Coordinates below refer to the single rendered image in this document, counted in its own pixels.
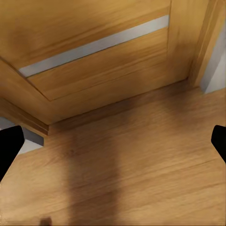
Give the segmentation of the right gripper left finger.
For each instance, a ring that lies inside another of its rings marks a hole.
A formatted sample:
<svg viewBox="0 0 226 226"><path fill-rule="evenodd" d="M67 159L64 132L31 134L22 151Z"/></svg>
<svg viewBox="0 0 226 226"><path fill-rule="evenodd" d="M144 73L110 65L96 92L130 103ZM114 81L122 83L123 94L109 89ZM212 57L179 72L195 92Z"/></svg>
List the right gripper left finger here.
<svg viewBox="0 0 226 226"><path fill-rule="evenodd" d="M0 181L24 144L22 127L0 130Z"/></svg>

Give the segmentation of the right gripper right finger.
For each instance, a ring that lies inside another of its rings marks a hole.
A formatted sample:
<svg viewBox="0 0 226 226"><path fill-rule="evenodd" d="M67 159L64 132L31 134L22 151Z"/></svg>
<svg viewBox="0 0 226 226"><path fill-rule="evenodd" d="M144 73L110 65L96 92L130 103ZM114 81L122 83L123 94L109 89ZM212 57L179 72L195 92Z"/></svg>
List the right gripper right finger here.
<svg viewBox="0 0 226 226"><path fill-rule="evenodd" d="M216 125L212 133L211 142L226 163L226 127Z"/></svg>

